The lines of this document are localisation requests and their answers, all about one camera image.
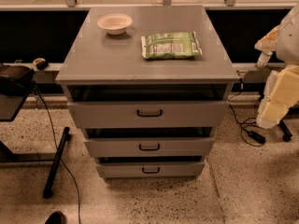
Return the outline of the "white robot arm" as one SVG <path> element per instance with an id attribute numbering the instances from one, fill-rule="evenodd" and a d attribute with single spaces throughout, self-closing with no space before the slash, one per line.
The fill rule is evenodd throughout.
<path id="1" fill-rule="evenodd" d="M 271 129 L 299 102 L 299 4 L 254 48 L 261 52 L 255 64 L 257 69 L 266 67 L 273 53 L 286 64 L 280 72 L 271 72 L 258 108 L 256 123 L 261 128 Z"/>

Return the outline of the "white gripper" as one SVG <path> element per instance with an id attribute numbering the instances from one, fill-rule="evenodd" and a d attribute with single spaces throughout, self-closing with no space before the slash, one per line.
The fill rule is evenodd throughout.
<path id="1" fill-rule="evenodd" d="M 289 107 L 298 101 L 299 66 L 288 65 L 279 73 L 272 71 L 263 90 L 256 117 L 257 125 L 263 129 L 273 128 L 288 113 Z"/>

